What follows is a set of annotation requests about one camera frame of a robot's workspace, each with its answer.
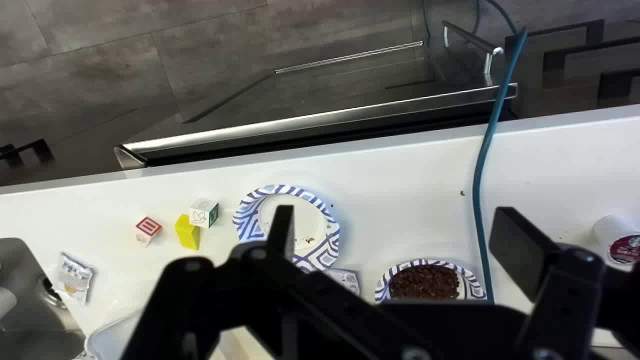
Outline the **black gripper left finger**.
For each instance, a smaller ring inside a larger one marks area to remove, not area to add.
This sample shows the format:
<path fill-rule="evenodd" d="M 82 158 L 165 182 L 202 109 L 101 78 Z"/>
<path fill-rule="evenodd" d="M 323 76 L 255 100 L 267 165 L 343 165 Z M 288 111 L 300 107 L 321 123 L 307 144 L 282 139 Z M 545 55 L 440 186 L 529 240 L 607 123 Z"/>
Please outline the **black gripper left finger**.
<path fill-rule="evenodd" d="M 290 239 L 294 235 L 294 208 L 278 207 L 272 216 L 272 226 L 265 243 L 238 244 L 233 261 L 288 261 L 294 251 Z"/>

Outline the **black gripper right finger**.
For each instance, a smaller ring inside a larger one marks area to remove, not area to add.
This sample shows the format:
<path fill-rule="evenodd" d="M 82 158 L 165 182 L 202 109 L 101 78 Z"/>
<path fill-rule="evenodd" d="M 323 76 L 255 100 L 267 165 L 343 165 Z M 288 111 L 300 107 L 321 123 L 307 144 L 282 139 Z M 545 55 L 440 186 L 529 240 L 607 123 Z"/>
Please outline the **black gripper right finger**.
<path fill-rule="evenodd" d="M 536 300 L 555 266 L 582 280 L 600 280 L 604 263 L 595 252 L 555 243 L 512 207 L 499 207 L 490 230 L 490 255 L 529 300 Z"/>

